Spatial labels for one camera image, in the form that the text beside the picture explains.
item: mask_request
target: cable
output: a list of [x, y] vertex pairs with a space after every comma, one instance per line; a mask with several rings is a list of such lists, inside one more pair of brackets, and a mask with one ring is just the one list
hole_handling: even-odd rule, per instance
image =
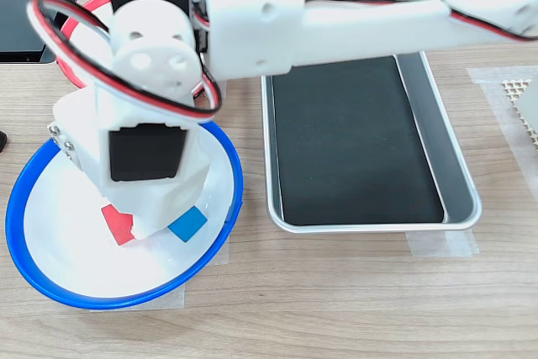
[[194, 17], [198, 24], [205, 29], [206, 31], [209, 30], [210, 24], [208, 17], [202, 12], [202, 9], [200, 8], [200, 5], [198, 3], [193, 4], [193, 12]]
[[71, 13], [71, 17], [75, 19], [80, 18], [81, 21], [85, 21], [88, 24], [95, 24], [103, 31], [106, 26], [100, 22], [97, 17], [93, 16], [92, 13], [71, 0], [30, 0], [27, 6], [27, 14], [29, 15], [30, 23], [45, 43], [60, 56], [61, 59], [78, 67], [86, 74], [99, 80], [114, 91], [126, 94], [143, 103], [148, 103], [155, 107], [186, 115], [200, 121], [210, 120], [222, 106], [222, 94], [219, 85], [213, 79], [204, 64], [202, 64], [203, 87], [208, 94], [210, 108], [197, 108], [183, 103], [177, 103], [125, 81], [121, 77], [116, 76], [109, 69], [100, 66], [98, 63], [86, 57], [73, 46], [65, 35], [54, 25], [54, 22], [45, 13], [47, 9], [53, 11], [65, 9]]
[[[363, 3], [363, 4], [395, 4], [395, 3], [409, 3], [409, 2], [419, 2], [419, 1], [429, 1], [429, 0], [304, 0], [306, 3], [310, 2], [348, 2], [348, 3]], [[490, 23], [486, 20], [483, 20], [478, 17], [474, 17], [470, 14], [464, 13], [460, 10], [453, 8], [451, 5], [447, 5], [451, 10], [451, 17], [462, 21], [463, 23], [474, 25], [480, 29], [486, 29], [497, 35], [501, 35], [510, 40], [532, 42], [537, 41], [538, 36], [526, 36], [522, 34], [515, 33], [508, 29], [498, 26], [497, 24]]]
[[79, 23], [84, 24], [92, 31], [102, 36], [108, 42], [108, 27], [95, 14], [80, 7], [73, 0], [43, 0], [46, 8], [65, 14]]
[[538, 36], [527, 36], [527, 35], [521, 35], [517, 34], [513, 31], [509, 31], [507, 29], [504, 29], [503, 27], [500, 27], [496, 24], [489, 23], [486, 20], [482, 20], [480, 18], [476, 18], [474, 16], [471, 16], [469, 14], [466, 14], [464, 12], [461, 12], [459, 10], [456, 10], [454, 8], [451, 8], [451, 16], [457, 20], [462, 21], [463, 23], [474, 25], [475, 27], [479, 27], [481, 29], [486, 29], [488, 31], [491, 31], [495, 34], [501, 35], [503, 37], [506, 37], [510, 40], [516, 40], [516, 41], [524, 41], [524, 42], [533, 42], [538, 41]]

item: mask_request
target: red and black wire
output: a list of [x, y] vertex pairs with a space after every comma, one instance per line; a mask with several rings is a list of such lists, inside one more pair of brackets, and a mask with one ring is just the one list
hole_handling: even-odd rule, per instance
[[[395, 3], [409, 3], [417, 2], [419, 0], [305, 0], [306, 3], [311, 2], [343, 2], [343, 3], [360, 3], [360, 4], [373, 4], [373, 5], [386, 5], [386, 4], [395, 4]], [[475, 27], [486, 29], [492, 33], [501, 35], [509, 40], [523, 41], [523, 42], [532, 42], [537, 41], [538, 36], [526, 36], [522, 34], [517, 34], [513, 31], [505, 29], [498, 26], [497, 24], [490, 23], [481, 18], [474, 17], [470, 14], [464, 13], [460, 10], [457, 10], [451, 6], [451, 17], [462, 21], [463, 23], [474, 25]]]
[[94, 77], [98, 81], [111, 87], [114, 91], [126, 94], [143, 103], [163, 108], [177, 114], [186, 115], [193, 119], [211, 119], [222, 106], [222, 94], [219, 85], [202, 62], [202, 79], [205, 83], [204, 88], [211, 104], [210, 108], [192, 107], [158, 96], [118, 77], [106, 67], [99, 65], [81, 53], [79, 49], [71, 44], [60, 29], [55, 26], [53, 20], [47, 15], [47, 11], [49, 10], [64, 13], [81, 23], [88, 25], [92, 29], [102, 30], [104, 33], [107, 33], [107, 26], [93, 13], [83, 8], [78, 3], [75, 3], [72, 0], [31, 0], [29, 9], [35, 16], [40, 27], [44, 30], [48, 39], [54, 43], [57, 49], [60, 50], [68, 60], [85, 71], [89, 76]]

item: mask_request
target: table surface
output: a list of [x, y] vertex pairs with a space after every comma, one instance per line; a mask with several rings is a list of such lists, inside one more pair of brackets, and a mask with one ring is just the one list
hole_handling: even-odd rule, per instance
[[[20, 276], [0, 232], [0, 357], [535, 358], [538, 205], [468, 67], [533, 65], [538, 46], [433, 52], [430, 64], [483, 200], [473, 258], [412, 257], [405, 234], [296, 236], [267, 217], [258, 80], [231, 82], [217, 123], [245, 174], [229, 264], [203, 269], [185, 307], [58, 310]], [[73, 91], [56, 64], [0, 66], [0, 217]]]

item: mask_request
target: blue bowl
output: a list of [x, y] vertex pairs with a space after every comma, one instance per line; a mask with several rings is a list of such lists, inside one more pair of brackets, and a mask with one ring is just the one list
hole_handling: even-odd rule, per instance
[[30, 285], [45, 296], [52, 298], [57, 302], [78, 307], [80, 309], [98, 310], [121, 309], [148, 302], [170, 292], [196, 275], [198, 271], [211, 261], [225, 243], [229, 233], [234, 228], [237, 217], [239, 216], [243, 198], [243, 172], [241, 170], [239, 156], [237, 155], [232, 142], [217, 124], [210, 122], [203, 124], [202, 126], [215, 136], [226, 150], [234, 172], [235, 186], [234, 197], [229, 208], [228, 217], [224, 222], [224, 226], [220, 231], [219, 236], [209, 250], [207, 250], [194, 265], [178, 277], [160, 285], [158, 288], [119, 298], [94, 298], [84, 296], [70, 292], [52, 282], [35, 264], [29, 253], [28, 247], [26, 246], [26, 239], [24, 238], [24, 210], [26, 209], [29, 195], [41, 172], [47, 167], [56, 153], [60, 151], [58, 146], [56, 146], [52, 140], [49, 140], [37, 150], [20, 173], [18, 180], [13, 187], [13, 191], [11, 192], [8, 211], [6, 213], [6, 238], [8, 241], [8, 248], [11, 257], [13, 258], [13, 262], [21, 275], [23, 275]]

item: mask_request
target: white wire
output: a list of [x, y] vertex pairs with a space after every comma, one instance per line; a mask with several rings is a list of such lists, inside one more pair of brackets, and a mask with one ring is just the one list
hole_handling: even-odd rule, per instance
[[95, 24], [88, 23], [84, 18], [80, 18], [80, 16], [78, 14], [73, 13], [70, 9], [64, 8], [61, 5], [55, 4], [55, 3], [54, 4], [45, 3], [45, 4], [46, 4], [46, 7], [49, 10], [52, 10], [53, 12], [59, 12], [59, 13], [65, 14], [67, 17], [73, 18], [79, 24], [83, 24], [84, 26], [88, 27], [94, 33], [96, 33], [99, 36], [103, 37], [107, 42], [110, 41], [110, 36], [108, 35], [108, 33], [104, 29], [101, 29], [100, 27], [97, 27]]
[[[78, 71], [85, 72], [88, 76], [90, 76], [95, 82], [99, 83], [99, 86], [107, 91], [110, 91], [114, 95], [121, 97], [123, 100], [129, 102], [129, 103], [136, 103], [137, 105], [140, 105], [143, 108], [155, 108], [159, 112], [167, 112], [169, 114], [178, 115], [180, 114], [185, 119], [192, 120], [194, 122], [203, 124], [206, 122], [209, 122], [213, 120], [213, 115], [211, 117], [207, 118], [193, 118], [187, 115], [183, 115], [181, 113], [168, 111], [165, 108], [157, 107], [149, 103], [145, 103], [137, 98], [133, 98], [127, 94], [124, 94], [123, 92], [117, 90], [116, 88], [110, 86], [109, 84], [103, 82], [99, 78], [95, 77], [94, 75], [87, 72], [84, 68], [82, 68], [78, 63], [76, 63], [58, 44], [49, 36], [49, 34], [45, 31], [45, 28], [41, 25], [39, 22], [37, 16], [35, 15], [34, 7], [32, 3], [28, 3], [26, 6], [26, 14], [28, 15], [28, 19], [30, 21], [30, 24], [34, 28], [35, 32], [38, 34], [38, 36], [45, 42], [45, 44], [54, 52], [54, 54], [58, 57], [60, 57], [67, 65], [71, 67], [71, 69], [77, 69]], [[206, 90], [206, 93], [208, 94], [209, 103], [212, 107], [214, 107], [215, 102], [213, 98], [213, 94], [211, 94], [210, 91], [208, 91], [207, 84], [204, 80], [202, 80], [203, 88]], [[199, 87], [199, 84], [193, 89], [195, 91]]]

